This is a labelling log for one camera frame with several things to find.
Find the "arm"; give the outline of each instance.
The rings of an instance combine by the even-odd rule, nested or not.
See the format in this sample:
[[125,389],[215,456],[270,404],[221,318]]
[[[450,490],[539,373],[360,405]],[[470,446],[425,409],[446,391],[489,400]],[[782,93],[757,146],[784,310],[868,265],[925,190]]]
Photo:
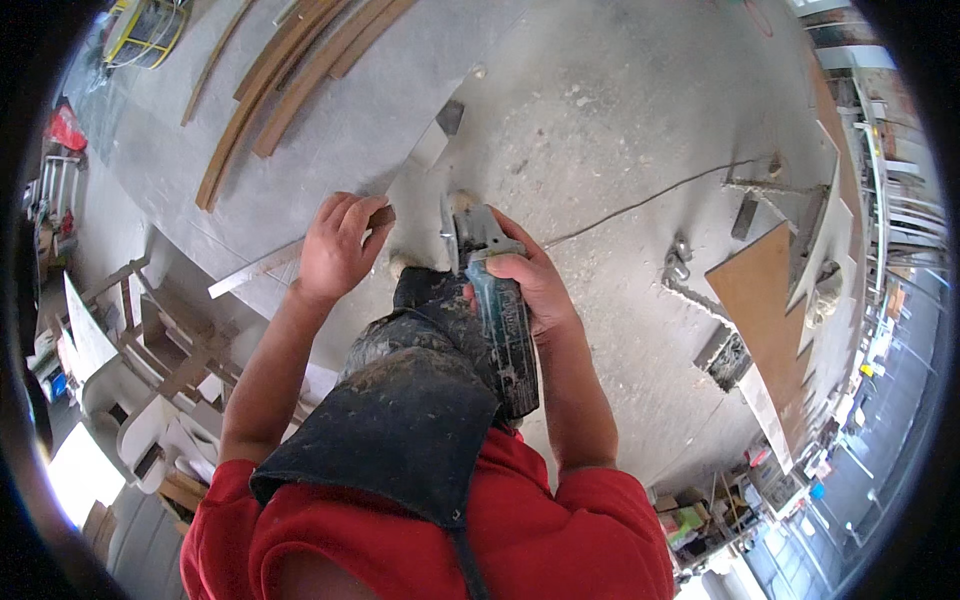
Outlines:
[[300,276],[290,285],[227,404],[220,464],[261,463],[293,417],[313,339],[333,305],[370,272],[393,223],[373,228],[386,196],[338,192],[317,212],[303,243]]
[[556,267],[519,225],[493,209],[503,232],[523,243],[527,257],[487,260],[495,276],[515,279],[533,316],[534,341],[543,371],[547,434],[560,477],[578,468],[616,467],[617,432],[600,386],[584,325]]

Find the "red shirt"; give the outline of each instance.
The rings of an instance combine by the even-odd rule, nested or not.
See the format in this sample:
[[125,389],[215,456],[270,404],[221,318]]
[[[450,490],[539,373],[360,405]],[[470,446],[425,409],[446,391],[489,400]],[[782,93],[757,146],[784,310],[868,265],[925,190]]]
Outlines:
[[[466,598],[439,527],[344,488],[287,484],[266,508],[255,464],[217,467],[180,551],[193,599],[276,598],[283,557],[310,549],[383,600]],[[491,598],[672,598],[666,541],[637,480],[611,468],[568,474],[556,495],[536,450],[491,429],[470,483],[467,536]]]

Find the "angle grinder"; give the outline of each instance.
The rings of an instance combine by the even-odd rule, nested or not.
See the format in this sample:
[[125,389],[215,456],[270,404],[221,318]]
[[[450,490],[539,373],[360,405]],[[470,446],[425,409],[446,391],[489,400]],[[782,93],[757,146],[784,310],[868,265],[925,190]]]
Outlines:
[[523,244],[507,237],[490,207],[466,191],[450,194],[442,210],[443,237],[454,273],[473,284],[484,338],[504,417],[517,420],[540,406],[537,357],[530,333],[530,315],[520,286],[487,271],[487,259],[499,254],[526,254]]

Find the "curved wooden board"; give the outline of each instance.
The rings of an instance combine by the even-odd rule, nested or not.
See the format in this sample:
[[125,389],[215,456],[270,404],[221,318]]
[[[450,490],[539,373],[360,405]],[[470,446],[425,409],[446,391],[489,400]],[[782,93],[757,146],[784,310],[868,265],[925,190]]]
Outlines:
[[270,115],[267,125],[253,143],[253,152],[265,158],[274,153],[283,133],[287,131],[300,105],[306,100],[314,87],[329,72],[333,63],[340,58],[350,44],[379,14],[390,5],[391,0],[370,0],[355,12],[343,26],[336,31],[323,48],[300,72],[294,82],[283,94],[279,106]]
[[787,311],[790,229],[783,222],[706,273],[756,363],[791,451],[804,434],[806,369],[812,345],[799,351],[805,297]]
[[247,90],[250,89],[250,84],[253,83],[253,78],[256,77],[256,74],[263,68],[264,62],[267,61],[267,58],[276,51],[276,49],[283,43],[283,40],[290,35],[290,32],[293,31],[294,27],[297,27],[303,19],[303,2],[299,2],[294,8],[293,12],[288,16],[280,26],[276,28],[274,36],[270,38],[270,41],[267,42],[267,45],[263,47],[263,51],[256,57],[256,60],[253,61],[253,64],[249,69],[247,69],[247,74],[244,75],[243,80],[240,81],[240,85],[237,86],[236,91],[233,92],[233,99],[236,101],[243,100],[243,97],[247,94]]
[[244,1],[243,5],[240,7],[240,10],[237,11],[237,14],[233,16],[233,18],[227,24],[227,28],[224,29],[224,32],[220,35],[220,39],[217,40],[217,45],[213,47],[209,58],[206,59],[204,70],[200,72],[200,78],[197,79],[197,82],[193,86],[193,93],[190,94],[190,101],[186,103],[186,109],[183,111],[183,118],[180,120],[181,127],[186,127],[186,124],[190,122],[191,118],[193,118],[193,111],[197,107],[197,101],[200,100],[201,92],[204,91],[206,80],[210,77],[210,71],[212,71],[213,67],[217,65],[217,62],[220,60],[220,54],[224,51],[224,46],[227,45],[227,40],[233,35],[233,30],[237,28],[237,25],[240,24],[240,21],[250,10],[250,7],[253,6],[254,2],[256,2],[256,0]]
[[280,75],[279,67],[286,62],[290,54],[298,51],[305,52],[310,42],[313,41],[308,34],[329,12],[331,6],[331,0],[321,0],[310,6],[304,19],[295,25],[290,35],[267,58],[263,67],[253,78],[250,89],[244,95],[243,100],[240,101],[240,106],[237,107],[233,116],[230,117],[227,129],[210,158],[210,164],[206,167],[206,173],[204,173],[204,178],[200,182],[200,189],[197,190],[195,202],[198,207],[207,212],[213,211],[217,193],[227,171],[227,165],[236,148],[237,140],[247,132],[251,115],[263,104],[267,90],[276,84]]
[[363,30],[363,33],[350,43],[350,46],[347,47],[344,54],[340,55],[340,58],[333,63],[333,66],[330,67],[330,77],[333,79],[343,78],[350,68],[360,60],[360,57],[367,52],[367,49],[373,45],[376,39],[380,37],[383,32],[387,31],[387,28],[393,25],[394,21],[402,14],[407,12],[407,9],[412,7],[416,1],[417,0],[394,0],[391,2],[387,10],[378,15],[377,18],[373,20],[373,23],[368,25],[367,28]]

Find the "hand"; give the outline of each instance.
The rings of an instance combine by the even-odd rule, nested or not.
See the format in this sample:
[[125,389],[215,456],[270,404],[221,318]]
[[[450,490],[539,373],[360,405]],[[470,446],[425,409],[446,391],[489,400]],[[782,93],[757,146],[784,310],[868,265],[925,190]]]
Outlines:
[[[487,271],[493,276],[514,279],[520,284],[520,293],[533,317],[531,331],[534,338],[542,340],[551,330],[579,325],[580,317],[550,257],[521,226],[492,206],[491,210],[503,232],[523,244],[527,256],[492,256],[487,259]],[[473,286],[467,286],[464,296],[472,303]]]
[[373,228],[371,215],[386,206],[386,196],[361,198],[337,192],[317,211],[300,255],[300,290],[312,301],[336,302],[370,272],[393,223]]

